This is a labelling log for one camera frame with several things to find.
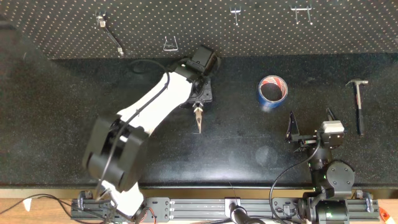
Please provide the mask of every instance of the blue tape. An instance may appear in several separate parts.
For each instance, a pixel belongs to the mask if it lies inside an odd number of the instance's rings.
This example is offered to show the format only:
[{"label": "blue tape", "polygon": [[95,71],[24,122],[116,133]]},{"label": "blue tape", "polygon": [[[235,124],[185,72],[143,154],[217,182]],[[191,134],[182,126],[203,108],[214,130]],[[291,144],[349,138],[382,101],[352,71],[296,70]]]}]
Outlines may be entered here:
[{"label": "blue tape", "polygon": [[[262,93],[261,93],[261,87],[267,83],[272,83],[277,85],[281,92],[282,92],[282,98],[280,100],[277,101],[272,101],[272,100],[268,100]],[[276,75],[269,75],[265,78],[263,78],[260,81],[260,84],[258,86],[257,89],[257,95],[259,98],[259,102],[262,106],[267,107],[267,108],[275,108],[279,105],[282,104],[282,102],[286,99],[287,96],[287,84],[285,82],[285,80],[283,80],[281,77],[278,77]]]}]

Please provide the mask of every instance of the wooden surface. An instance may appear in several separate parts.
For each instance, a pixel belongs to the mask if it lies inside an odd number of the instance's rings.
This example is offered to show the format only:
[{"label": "wooden surface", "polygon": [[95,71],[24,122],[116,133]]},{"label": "wooden surface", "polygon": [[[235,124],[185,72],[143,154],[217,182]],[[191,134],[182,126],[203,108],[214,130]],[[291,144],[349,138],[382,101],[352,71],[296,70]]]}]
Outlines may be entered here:
[{"label": "wooden surface", "polygon": [[[0,199],[0,211],[14,205],[20,199]],[[398,220],[398,200],[379,200],[379,205],[384,208],[394,220]],[[30,205],[30,211],[25,210],[21,203],[12,210],[0,215],[0,223],[76,223],[70,220],[69,217],[62,210],[59,203],[52,199],[33,199]],[[366,222],[367,224],[383,223],[380,222]]]}]

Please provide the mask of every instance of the workbench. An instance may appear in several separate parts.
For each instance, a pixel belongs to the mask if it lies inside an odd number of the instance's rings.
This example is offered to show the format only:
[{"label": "workbench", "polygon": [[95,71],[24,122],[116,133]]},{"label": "workbench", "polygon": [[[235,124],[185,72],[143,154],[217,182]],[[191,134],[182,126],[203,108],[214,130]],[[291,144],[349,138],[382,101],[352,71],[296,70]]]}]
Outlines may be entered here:
[{"label": "workbench", "polygon": [[[47,60],[31,43],[2,33],[0,184],[2,187],[92,187],[81,165],[99,114],[133,104],[162,72],[132,59]],[[175,58],[160,58],[167,65]],[[153,188],[267,188],[288,166],[305,158],[284,141],[289,112],[302,134],[312,134],[333,110],[347,130],[335,159],[356,171],[354,187],[398,187],[398,54],[226,57],[212,77],[213,98],[205,105],[202,134],[191,109],[176,108],[149,139],[139,185]],[[283,105],[265,113],[256,97],[259,81],[278,75],[288,85]],[[353,78],[361,87],[365,136],[356,134]],[[311,185],[308,167],[287,173],[286,189]]]}]

